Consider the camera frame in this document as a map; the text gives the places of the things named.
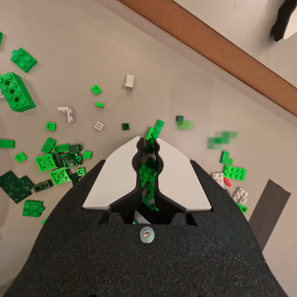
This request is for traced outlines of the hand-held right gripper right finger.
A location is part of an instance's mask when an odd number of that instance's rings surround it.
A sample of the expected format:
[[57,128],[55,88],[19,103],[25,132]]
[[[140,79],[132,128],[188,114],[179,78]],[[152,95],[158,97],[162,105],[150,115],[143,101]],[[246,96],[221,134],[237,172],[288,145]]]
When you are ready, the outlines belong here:
[[161,138],[155,140],[154,147],[157,169],[154,200],[159,211],[211,210],[191,160]]

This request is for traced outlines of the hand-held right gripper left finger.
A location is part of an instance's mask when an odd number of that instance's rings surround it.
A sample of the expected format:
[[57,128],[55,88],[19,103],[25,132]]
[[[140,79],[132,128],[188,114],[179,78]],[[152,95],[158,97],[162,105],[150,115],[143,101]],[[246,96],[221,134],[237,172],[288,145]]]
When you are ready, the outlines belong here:
[[83,204],[86,210],[134,213],[142,200],[139,169],[144,138],[136,136],[106,159]]

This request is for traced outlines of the pile of bricks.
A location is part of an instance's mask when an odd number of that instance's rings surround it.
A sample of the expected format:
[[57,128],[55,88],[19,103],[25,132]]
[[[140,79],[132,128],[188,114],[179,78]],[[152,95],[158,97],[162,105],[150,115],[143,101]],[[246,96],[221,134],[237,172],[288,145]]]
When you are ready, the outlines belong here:
[[[23,61],[33,62],[34,60],[32,57],[30,58],[29,54],[25,53],[25,51],[21,48],[17,51],[13,51],[12,58],[13,61],[22,61],[20,64],[21,67],[29,66],[29,64],[23,63]],[[24,112],[36,107],[21,77],[17,76],[13,72],[1,75],[1,94],[13,111]],[[235,138],[235,136],[236,132],[223,132],[221,137],[215,138],[214,144],[228,144],[230,139]],[[17,204],[32,195],[32,190],[34,190],[35,193],[38,193],[51,188],[53,185],[60,185],[70,180],[73,185],[75,185],[78,183],[79,177],[85,175],[85,168],[78,168],[77,173],[72,175],[69,173],[69,170],[71,168],[79,167],[82,159],[90,159],[92,152],[84,151],[83,156],[81,156],[80,152],[83,149],[81,144],[70,145],[68,143],[58,146],[55,145],[56,140],[48,138],[45,142],[45,146],[41,150],[44,155],[35,159],[40,172],[54,169],[54,173],[50,173],[50,180],[34,184],[28,176],[23,176],[18,179],[12,171],[9,171],[1,176],[1,188],[14,201],[14,203]],[[148,209],[158,212],[159,210],[156,205],[149,204],[149,200],[154,198],[154,186],[152,183],[154,182],[154,178],[156,176],[156,172],[153,173],[154,160],[150,158],[149,161],[151,162],[147,163],[149,166],[147,169],[149,169],[149,173],[153,174],[152,177],[145,177],[143,175],[144,171],[141,171],[142,168],[146,169],[146,164],[143,164],[143,167],[141,167],[141,170],[139,171],[141,187],[143,188],[146,182],[149,183],[147,185],[149,194],[142,198],[142,202]],[[44,210],[45,207],[43,205],[43,201],[24,201],[23,216],[25,217],[40,217]]]

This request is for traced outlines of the grey desk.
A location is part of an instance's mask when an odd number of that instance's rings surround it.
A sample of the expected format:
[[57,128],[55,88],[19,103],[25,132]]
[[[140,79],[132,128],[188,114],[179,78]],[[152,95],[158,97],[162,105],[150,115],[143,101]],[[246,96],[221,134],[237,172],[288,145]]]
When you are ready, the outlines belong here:
[[208,174],[221,153],[208,137],[237,131],[234,166],[247,169],[247,220],[268,180],[291,195],[263,250],[273,274],[296,296],[296,118],[116,1],[1,1],[1,74],[14,72],[36,108],[1,99],[1,175],[35,184],[50,178],[35,158],[48,138],[82,144],[101,159],[158,119],[160,137]]

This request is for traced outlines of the wood-edged table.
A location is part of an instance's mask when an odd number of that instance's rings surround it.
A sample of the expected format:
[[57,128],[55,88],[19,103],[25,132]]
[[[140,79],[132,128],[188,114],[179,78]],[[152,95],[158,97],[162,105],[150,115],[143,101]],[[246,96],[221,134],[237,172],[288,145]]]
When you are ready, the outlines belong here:
[[278,106],[297,116],[297,89],[182,6],[169,0],[120,0]]

